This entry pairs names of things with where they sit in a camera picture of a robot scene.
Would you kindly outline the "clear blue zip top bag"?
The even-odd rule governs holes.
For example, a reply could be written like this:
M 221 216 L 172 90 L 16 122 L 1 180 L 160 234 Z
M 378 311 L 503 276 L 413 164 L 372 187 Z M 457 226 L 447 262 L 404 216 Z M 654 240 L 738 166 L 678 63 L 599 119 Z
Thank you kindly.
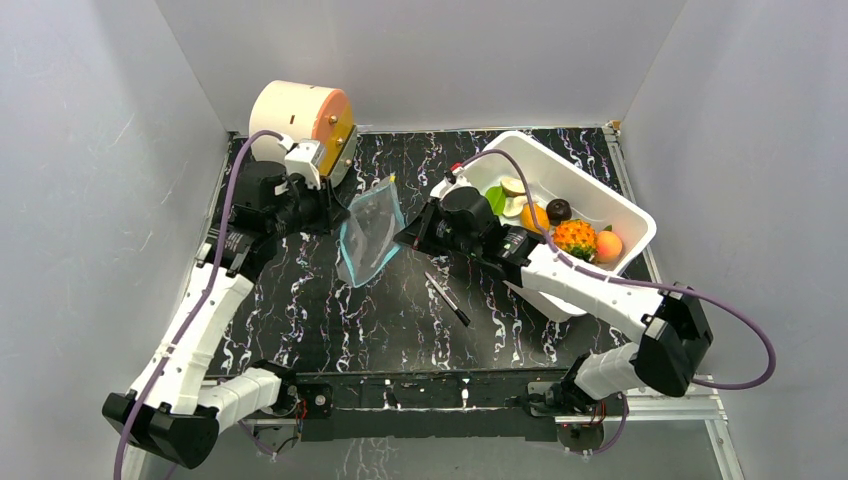
M 406 221 L 394 174 L 380 180 L 354 197 L 349 217 L 339 232 L 339 278 L 352 288 L 366 285 L 380 273 L 400 250 L 394 240 Z

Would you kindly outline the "orange toy pineapple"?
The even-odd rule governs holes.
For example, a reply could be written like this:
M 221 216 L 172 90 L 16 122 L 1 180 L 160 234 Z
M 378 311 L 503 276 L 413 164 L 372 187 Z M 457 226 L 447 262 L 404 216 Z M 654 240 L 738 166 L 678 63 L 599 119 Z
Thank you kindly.
M 586 221 L 562 222 L 553 232 L 555 245 L 575 258 L 590 262 L 597 252 L 597 233 Z

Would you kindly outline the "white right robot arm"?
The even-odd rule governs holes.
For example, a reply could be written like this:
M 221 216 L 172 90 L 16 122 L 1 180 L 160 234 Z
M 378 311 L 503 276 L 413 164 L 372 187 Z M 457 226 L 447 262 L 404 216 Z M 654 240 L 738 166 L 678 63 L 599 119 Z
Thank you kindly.
M 394 239 L 431 256 L 466 256 L 513 286 L 560 298 L 625 335 L 626 344 L 583 354 L 561 380 L 531 383 L 512 400 L 536 417 L 587 414 L 607 397 L 634 388 L 682 397 L 712 343 L 692 291 L 629 286 L 623 278 L 569 266 L 541 234 L 502 223 L 474 187 L 430 199 Z

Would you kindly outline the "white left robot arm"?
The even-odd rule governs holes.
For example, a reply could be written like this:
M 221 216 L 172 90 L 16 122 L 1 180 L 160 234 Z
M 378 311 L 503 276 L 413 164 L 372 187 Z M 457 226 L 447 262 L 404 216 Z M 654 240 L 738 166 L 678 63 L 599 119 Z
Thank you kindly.
M 206 389 L 228 325 L 285 237 L 329 235 L 348 218 L 339 180 L 317 186 L 280 163 L 250 162 L 228 189 L 201 244 L 182 304 L 143 373 L 112 393 L 102 414 L 129 445 L 194 469 L 218 436 L 256 411 L 292 415 L 302 399 L 295 374 L 267 360 Z

